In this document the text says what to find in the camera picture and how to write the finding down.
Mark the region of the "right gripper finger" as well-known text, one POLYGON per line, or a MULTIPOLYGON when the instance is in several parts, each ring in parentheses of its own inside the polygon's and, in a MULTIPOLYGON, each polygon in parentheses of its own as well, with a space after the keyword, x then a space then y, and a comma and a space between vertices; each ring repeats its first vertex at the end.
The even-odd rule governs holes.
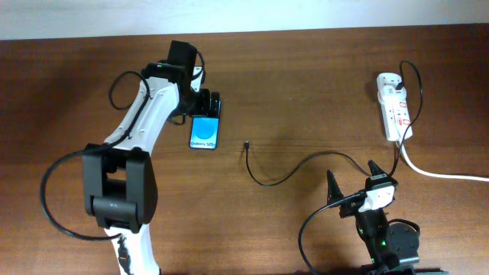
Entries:
POLYGON ((337 181, 336 181, 334 174, 331 170, 327 170, 326 178, 327 178, 327 184, 328 184, 327 203, 332 204, 332 203, 335 203, 335 202, 338 202, 338 201, 344 199, 345 197, 342 194, 341 190, 339 189, 337 181))
POLYGON ((371 177, 387 175, 373 160, 368 161, 368 167, 371 171, 371 177))

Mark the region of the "blue Galaxy smartphone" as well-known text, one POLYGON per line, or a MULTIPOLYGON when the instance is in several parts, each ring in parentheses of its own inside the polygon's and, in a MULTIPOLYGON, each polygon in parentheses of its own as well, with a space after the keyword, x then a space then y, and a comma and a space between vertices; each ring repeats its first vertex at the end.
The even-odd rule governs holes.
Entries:
POLYGON ((217 113, 212 117, 193 118, 189 146, 196 150, 215 150, 219 139, 222 103, 217 104, 217 113))

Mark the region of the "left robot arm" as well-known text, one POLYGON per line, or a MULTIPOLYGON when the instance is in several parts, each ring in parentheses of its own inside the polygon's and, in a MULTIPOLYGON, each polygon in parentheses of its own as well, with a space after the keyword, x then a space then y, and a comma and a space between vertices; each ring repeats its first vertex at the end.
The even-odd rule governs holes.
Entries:
POLYGON ((121 124, 103 144, 88 144, 83 156, 85 208, 113 245, 122 274, 159 274, 150 222, 158 191, 151 153, 166 121, 176 116, 217 119, 218 92, 201 88, 201 53, 174 40, 164 60, 137 72, 138 94, 121 124))

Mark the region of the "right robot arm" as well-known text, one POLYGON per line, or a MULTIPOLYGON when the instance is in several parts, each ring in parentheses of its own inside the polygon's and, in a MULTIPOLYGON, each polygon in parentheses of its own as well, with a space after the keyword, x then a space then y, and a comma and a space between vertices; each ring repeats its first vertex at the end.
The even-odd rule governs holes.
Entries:
POLYGON ((355 218, 355 227, 365 243, 371 263, 361 266, 363 274, 414 274, 419 262, 419 226, 405 219, 387 219, 384 209, 394 200, 398 182, 374 161, 364 188, 344 196, 332 171, 327 172, 327 203, 339 208, 339 216, 355 218))

